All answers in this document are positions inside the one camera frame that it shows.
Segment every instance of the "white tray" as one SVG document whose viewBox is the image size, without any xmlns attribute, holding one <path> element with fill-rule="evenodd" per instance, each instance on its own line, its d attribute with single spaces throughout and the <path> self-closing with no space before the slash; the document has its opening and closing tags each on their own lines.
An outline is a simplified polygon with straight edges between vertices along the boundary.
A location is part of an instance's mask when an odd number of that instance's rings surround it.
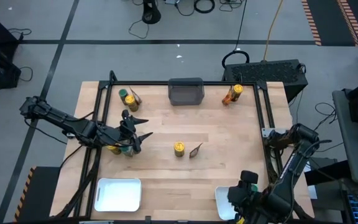
<svg viewBox="0 0 358 224">
<path fill-rule="evenodd" d="M 94 209 L 98 212 L 134 212 L 140 207 L 139 179 L 101 178 L 96 188 Z"/>
<path fill-rule="evenodd" d="M 222 220 L 232 220 L 236 216 L 234 207 L 229 202 L 229 199 L 227 199 L 228 193 L 229 187 L 216 187 L 215 189 L 216 206 L 219 218 Z"/>
</svg>

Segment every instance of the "wooden tabletop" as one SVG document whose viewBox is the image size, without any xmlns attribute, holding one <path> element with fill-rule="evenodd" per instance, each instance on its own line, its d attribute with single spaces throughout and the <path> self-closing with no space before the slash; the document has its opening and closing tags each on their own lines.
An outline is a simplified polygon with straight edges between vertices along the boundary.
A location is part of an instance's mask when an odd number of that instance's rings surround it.
<svg viewBox="0 0 358 224">
<path fill-rule="evenodd" d="M 98 82 L 83 82 L 76 117 L 93 111 L 97 86 Z M 139 111 L 131 114 L 136 118 L 149 119 L 148 123 L 136 126 L 137 134 L 154 134 L 142 143 L 142 152 L 133 158 L 103 150 L 98 179 L 139 178 L 142 182 L 141 205 L 136 212 L 97 212 L 93 209 L 91 219 L 144 220 L 146 215 L 150 215 L 153 220 L 219 221 L 214 197 L 217 186 L 236 185 L 242 170 L 259 174 L 259 190 L 268 185 L 251 86 L 244 86 L 239 100 L 229 106 L 221 103 L 229 86 L 204 86 L 205 97 L 199 106 L 172 106 L 167 96 L 167 86 L 131 87 L 143 101 Z M 112 88 L 108 126 L 119 126 L 121 112 L 126 108 L 118 95 L 121 88 L 128 89 L 127 86 Z M 268 83 L 268 92 L 276 128 L 289 129 L 292 122 L 283 84 Z M 262 92 L 260 98 L 265 125 L 269 126 Z M 177 141 L 185 143 L 182 158 L 174 154 L 173 144 Z M 190 159 L 190 151 L 200 143 L 203 145 L 198 155 Z M 77 147 L 77 140 L 69 140 L 65 157 Z M 64 165 L 51 215 L 60 212 L 77 190 L 84 154 L 85 148 Z M 289 149 L 284 152 L 283 163 L 286 163 L 290 154 Z M 85 214 L 87 198 L 88 190 L 83 196 L 81 215 Z M 313 217 L 304 175 L 295 187 L 295 198 L 305 212 Z"/>
</svg>

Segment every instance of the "orange and black hazard tape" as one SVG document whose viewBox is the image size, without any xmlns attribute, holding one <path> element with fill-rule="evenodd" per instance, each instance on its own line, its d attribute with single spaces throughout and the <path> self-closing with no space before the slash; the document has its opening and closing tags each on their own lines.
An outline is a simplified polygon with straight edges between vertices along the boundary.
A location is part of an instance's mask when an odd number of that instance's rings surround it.
<svg viewBox="0 0 358 224">
<path fill-rule="evenodd" d="M 13 218 L 13 222 L 17 222 L 18 219 L 19 219 L 19 215 L 20 215 L 20 211 L 22 210 L 22 207 L 23 207 L 25 195 L 26 195 L 26 193 L 27 193 L 27 191 L 28 191 L 28 189 L 30 187 L 30 181 L 31 181 L 31 178 L 32 178 L 32 174 L 35 171 L 35 168 L 36 167 L 31 167 L 29 175 L 27 176 L 27 180 L 26 180 L 26 182 L 24 184 L 22 196 L 20 197 L 19 204 L 17 205 L 17 208 L 16 208 L 16 212 L 15 212 L 15 215 L 14 215 L 14 218 Z"/>
<path fill-rule="evenodd" d="M 320 35 L 318 34 L 316 24 L 314 23 L 313 16 L 311 15 L 308 1 L 302 0 L 302 6 L 303 6 L 303 10 L 305 10 L 306 18 L 308 19 L 309 26 L 310 26 L 314 41 L 315 41 L 316 45 L 321 46 Z"/>
<path fill-rule="evenodd" d="M 349 28 L 349 31 L 352 34 L 355 45 L 358 46 L 358 22 L 357 22 L 357 19 L 354 17 L 352 9 L 351 9 L 349 3 L 347 3 L 347 0 L 336 0 L 336 1 L 338 2 L 339 7 L 341 8 L 343 17 L 346 20 L 347 26 Z"/>
</svg>

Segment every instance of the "yellow cable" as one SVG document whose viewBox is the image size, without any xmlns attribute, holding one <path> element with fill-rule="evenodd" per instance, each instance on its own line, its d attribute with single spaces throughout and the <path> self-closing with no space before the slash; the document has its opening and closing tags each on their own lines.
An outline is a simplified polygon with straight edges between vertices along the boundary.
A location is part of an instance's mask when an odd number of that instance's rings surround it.
<svg viewBox="0 0 358 224">
<path fill-rule="evenodd" d="M 265 54 L 264 54 L 264 60 L 266 60 L 267 47 L 269 46 L 270 33 L 272 32 L 274 22 L 276 21 L 278 12 L 280 11 L 280 8 L 281 8 L 281 5 L 282 5 L 282 4 L 283 4 L 283 0 L 280 1 L 280 4 L 278 5 L 277 11 L 276 11 L 276 15 L 274 16 L 272 25 L 270 26 L 270 29 L 268 30 L 267 41 L 266 41 L 266 48 L 265 48 Z"/>
</svg>

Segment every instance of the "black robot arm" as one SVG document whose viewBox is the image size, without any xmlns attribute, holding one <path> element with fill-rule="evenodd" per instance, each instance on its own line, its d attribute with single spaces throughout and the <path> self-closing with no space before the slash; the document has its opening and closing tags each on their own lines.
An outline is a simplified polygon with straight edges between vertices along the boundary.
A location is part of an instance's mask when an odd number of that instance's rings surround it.
<svg viewBox="0 0 358 224">
<path fill-rule="evenodd" d="M 64 134 L 74 134 L 80 144 L 91 148 L 123 145 L 133 147 L 137 154 L 141 151 L 142 141 L 152 134 L 148 133 L 138 137 L 135 133 L 135 125 L 145 123 L 148 120 L 137 119 L 129 115 L 128 110 L 122 111 L 122 121 L 120 121 L 118 128 L 105 126 L 97 121 L 85 118 L 75 118 L 51 107 L 38 96 L 27 97 L 20 111 L 25 119 L 44 119 L 62 128 Z"/>
<path fill-rule="evenodd" d="M 230 187 L 227 195 L 239 216 L 245 218 L 247 223 L 257 224 L 287 220 L 294 209 L 293 188 L 308 159 L 323 142 L 329 141 L 320 141 L 315 131 L 302 124 L 292 126 L 284 134 L 272 131 L 264 141 L 267 147 L 284 149 L 293 144 L 294 150 L 279 178 L 263 192 L 252 190 L 252 184 L 257 183 L 257 174 L 246 170 L 241 172 L 238 185 Z"/>
</svg>

